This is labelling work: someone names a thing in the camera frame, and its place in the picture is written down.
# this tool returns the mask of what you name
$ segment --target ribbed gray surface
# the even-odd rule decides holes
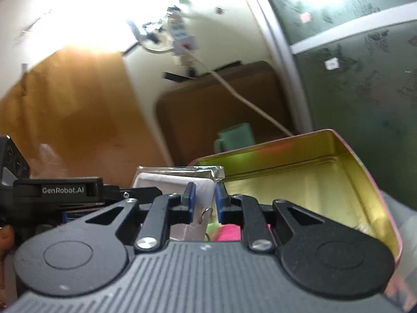
[[[138,256],[125,275],[99,292],[74,299],[27,293],[7,312],[393,313],[399,310],[382,295],[349,302],[315,297],[287,280],[272,256],[250,253],[240,242],[170,242],[162,252]]]

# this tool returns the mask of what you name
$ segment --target yellow container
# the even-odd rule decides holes
[[[400,260],[401,236],[377,185],[334,130],[210,155],[192,164],[223,166],[229,194],[253,196],[261,204],[289,200],[376,237]]]

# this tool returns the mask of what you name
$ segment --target pink sticker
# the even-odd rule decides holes
[[[308,23],[311,22],[311,14],[307,11],[300,14],[300,20],[302,23]]]

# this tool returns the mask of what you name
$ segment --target orange-brown wooden surface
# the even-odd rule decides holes
[[[119,52],[65,47],[45,59],[0,100],[0,134],[11,136],[34,176],[130,186],[138,165],[164,165]],[[41,143],[59,159],[45,164]]]

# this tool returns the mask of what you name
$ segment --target triangular cutout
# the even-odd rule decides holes
[[[115,207],[110,209],[107,212],[104,212],[103,214],[99,214],[95,217],[93,217],[90,220],[87,220],[86,223],[88,224],[98,224],[98,225],[110,225],[114,219],[116,219],[116,216],[119,215],[119,213],[123,210],[123,207]]]
[[[310,216],[309,214],[304,213],[304,212],[298,210],[297,208],[289,207],[288,208],[288,211],[294,217],[294,219],[297,220],[297,222],[301,226],[318,225],[318,224],[322,224],[323,223],[319,219],[317,219],[317,218],[315,218],[313,216]]]

